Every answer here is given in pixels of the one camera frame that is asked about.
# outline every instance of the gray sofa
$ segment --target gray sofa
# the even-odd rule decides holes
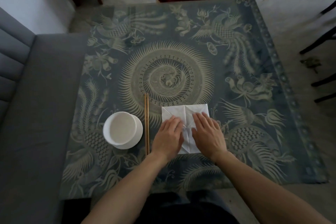
[[[0,8],[0,223],[60,223],[85,34],[34,35]]]

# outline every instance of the wooden chopsticks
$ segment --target wooden chopsticks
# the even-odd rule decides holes
[[[149,149],[149,96],[148,93],[145,93],[145,152],[146,155],[150,153]]]

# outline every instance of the white cup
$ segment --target white cup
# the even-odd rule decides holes
[[[118,149],[129,149],[135,146],[143,133],[142,123],[137,116],[128,112],[116,112],[104,123],[105,140]]]

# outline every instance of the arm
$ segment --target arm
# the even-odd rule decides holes
[[[205,113],[195,114],[194,120],[197,130],[192,129],[192,136],[197,147],[230,179],[260,223],[331,223],[305,201],[228,152],[215,120]]]
[[[183,123],[172,116],[162,123],[152,152],[95,205],[82,224],[128,224],[139,216],[159,171],[174,158],[183,143]]]

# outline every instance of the hand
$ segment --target hand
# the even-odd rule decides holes
[[[194,113],[192,116],[197,130],[192,128],[191,131],[197,148],[212,162],[216,162],[218,156],[228,151],[221,128],[205,112]]]
[[[151,154],[163,158],[165,165],[181,150],[184,141],[182,127],[181,119],[173,115],[162,123],[154,138]]]

